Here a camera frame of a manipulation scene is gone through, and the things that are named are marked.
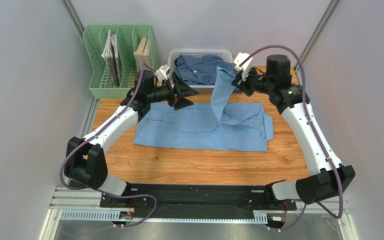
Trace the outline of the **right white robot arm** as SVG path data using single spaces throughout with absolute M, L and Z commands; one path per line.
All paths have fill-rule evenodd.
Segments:
M 266 187 L 269 199 L 313 204 L 342 196 L 355 178 L 355 170 L 351 165 L 343 165 L 329 146 L 312 113 L 309 98 L 303 96 L 303 87 L 292 83 L 290 60 L 286 55 L 270 55 L 263 72 L 254 67 L 252 60 L 247 53 L 236 56 L 233 65 L 237 75 L 232 84 L 247 96 L 255 92 L 269 96 L 294 133 L 309 172 L 305 178 L 270 183 Z

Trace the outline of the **grey magazines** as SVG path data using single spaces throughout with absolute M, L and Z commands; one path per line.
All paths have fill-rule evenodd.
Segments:
M 106 62 L 114 86 L 119 88 L 121 86 L 123 70 L 118 50 L 117 35 L 112 33 L 111 30 L 107 32 L 101 57 Z

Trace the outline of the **dark blue checkered shirt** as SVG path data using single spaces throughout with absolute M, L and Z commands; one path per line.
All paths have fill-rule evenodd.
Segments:
M 182 54 L 174 63 L 174 73 L 183 82 L 192 86 L 213 86 L 216 83 L 218 68 L 232 72 L 234 67 L 221 57 L 209 54 L 202 57 Z

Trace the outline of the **light blue long sleeve shirt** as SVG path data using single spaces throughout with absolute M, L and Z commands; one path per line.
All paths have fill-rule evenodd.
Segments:
M 233 70 L 217 68 L 210 102 L 174 110 L 153 103 L 137 124 L 134 144 L 174 149 L 265 152 L 274 139 L 271 116 L 261 103 L 228 102 Z

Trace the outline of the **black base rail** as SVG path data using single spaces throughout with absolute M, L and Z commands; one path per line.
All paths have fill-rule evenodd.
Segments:
M 50 202 L 63 221 L 100 221 L 112 228 L 136 223 L 257 224 L 280 228 L 286 214 L 350 212 L 346 201 L 330 197 L 305 204 L 294 197 L 276 200 L 266 185 L 134 183 L 119 199 L 92 189 L 58 187 Z

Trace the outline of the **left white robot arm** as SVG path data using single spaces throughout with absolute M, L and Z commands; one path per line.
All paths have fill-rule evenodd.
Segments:
M 117 110 L 98 128 L 86 136 L 72 137 L 67 143 L 66 157 L 59 170 L 59 179 L 79 183 L 79 190 L 93 189 L 106 196 L 123 198 L 129 183 L 109 173 L 106 154 L 130 128 L 138 124 L 151 109 L 152 103 L 166 102 L 174 110 L 192 106 L 188 98 L 198 95 L 180 78 L 168 79 L 166 73 L 142 69 Z

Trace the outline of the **green file organizer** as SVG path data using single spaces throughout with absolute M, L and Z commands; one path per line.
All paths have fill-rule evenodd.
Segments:
M 117 36 L 122 78 L 119 85 L 112 79 L 105 60 L 101 57 L 109 33 Z M 150 40 L 149 65 L 157 69 L 159 64 L 158 50 L 154 29 L 151 25 L 87 25 L 83 40 L 93 69 L 89 90 L 96 99 L 123 99 L 134 86 L 138 74 L 134 52 L 142 38 Z

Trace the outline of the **white plastic basket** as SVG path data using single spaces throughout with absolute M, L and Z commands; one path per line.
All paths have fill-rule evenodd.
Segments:
M 211 50 L 211 49 L 175 49 L 172 50 L 167 58 L 167 64 L 171 68 L 171 75 L 175 70 L 175 59 L 180 55 L 189 55 L 197 58 L 203 57 L 204 55 L 216 55 L 221 57 L 224 61 L 228 63 L 233 63 L 233 57 L 230 51 L 228 50 Z M 213 92 L 214 85 L 189 85 L 194 90 L 202 94 L 210 94 Z

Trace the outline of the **beige books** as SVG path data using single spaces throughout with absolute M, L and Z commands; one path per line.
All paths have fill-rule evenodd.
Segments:
M 147 37 L 143 37 L 140 40 L 138 47 L 136 48 L 136 51 L 133 53 L 133 55 L 136 60 L 138 71 L 141 71 L 143 66 L 145 68 L 147 68 L 146 66 L 152 68 L 150 40 Z

